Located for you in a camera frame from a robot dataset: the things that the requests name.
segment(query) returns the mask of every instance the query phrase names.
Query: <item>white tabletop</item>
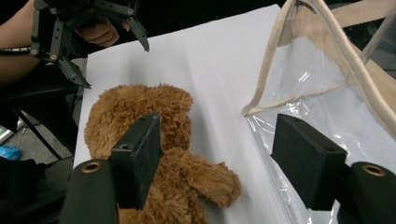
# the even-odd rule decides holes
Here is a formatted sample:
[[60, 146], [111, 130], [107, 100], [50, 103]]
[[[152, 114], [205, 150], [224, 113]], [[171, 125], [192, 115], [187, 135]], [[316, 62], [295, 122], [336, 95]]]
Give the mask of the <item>white tabletop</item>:
[[241, 110], [256, 89], [278, 6], [212, 21], [89, 55], [75, 166], [89, 160], [83, 131], [98, 95], [120, 84], [167, 83], [194, 98], [193, 153], [225, 161], [240, 177], [243, 193], [227, 209], [206, 206], [211, 223], [289, 223], [288, 216]]

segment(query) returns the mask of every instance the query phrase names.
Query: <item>brown stuffed animal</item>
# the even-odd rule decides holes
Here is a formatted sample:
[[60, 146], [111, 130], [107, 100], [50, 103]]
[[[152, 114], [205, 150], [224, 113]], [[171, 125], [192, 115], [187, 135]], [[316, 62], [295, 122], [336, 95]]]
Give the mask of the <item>brown stuffed animal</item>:
[[161, 114], [164, 156], [145, 207], [120, 209], [120, 223], [207, 223], [199, 196], [228, 207], [241, 194], [238, 176], [224, 162], [213, 164], [189, 151], [192, 102], [188, 92], [169, 85], [123, 85], [105, 91], [93, 105], [84, 135], [93, 159], [110, 156], [136, 119]]

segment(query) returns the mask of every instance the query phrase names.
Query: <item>transparent plastic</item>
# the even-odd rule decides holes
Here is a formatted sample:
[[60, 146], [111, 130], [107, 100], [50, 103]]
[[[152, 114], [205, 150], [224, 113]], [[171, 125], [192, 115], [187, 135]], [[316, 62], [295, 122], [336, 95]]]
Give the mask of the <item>transparent plastic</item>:
[[[384, 125], [389, 119], [384, 119], [383, 108], [378, 108], [365, 93], [354, 59], [343, 52], [344, 46], [335, 40], [329, 24], [318, 19], [315, 7], [309, 3], [291, 1], [264, 79], [263, 95], [256, 106], [245, 111], [245, 116], [291, 221], [338, 223], [338, 202], [332, 211], [306, 209], [270, 157], [277, 114], [303, 119], [325, 134], [347, 151], [348, 165], [369, 161], [396, 173], [396, 141], [391, 127]], [[392, 111], [385, 117], [392, 119]]]

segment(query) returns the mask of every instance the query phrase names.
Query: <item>blue object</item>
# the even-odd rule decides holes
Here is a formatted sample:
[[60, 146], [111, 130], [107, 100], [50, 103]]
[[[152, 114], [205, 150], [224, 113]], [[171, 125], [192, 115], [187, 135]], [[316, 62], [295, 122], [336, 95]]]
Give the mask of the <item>blue object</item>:
[[21, 158], [21, 152], [12, 146], [0, 147], [0, 156], [11, 161], [17, 161]]

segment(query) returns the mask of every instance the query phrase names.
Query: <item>black cable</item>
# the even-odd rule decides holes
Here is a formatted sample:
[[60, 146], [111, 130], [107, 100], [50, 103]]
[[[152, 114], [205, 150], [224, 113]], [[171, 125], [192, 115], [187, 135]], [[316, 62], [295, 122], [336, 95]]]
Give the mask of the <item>black cable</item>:
[[18, 48], [18, 49], [0, 49], [0, 55], [22, 55], [29, 54], [30, 48]]

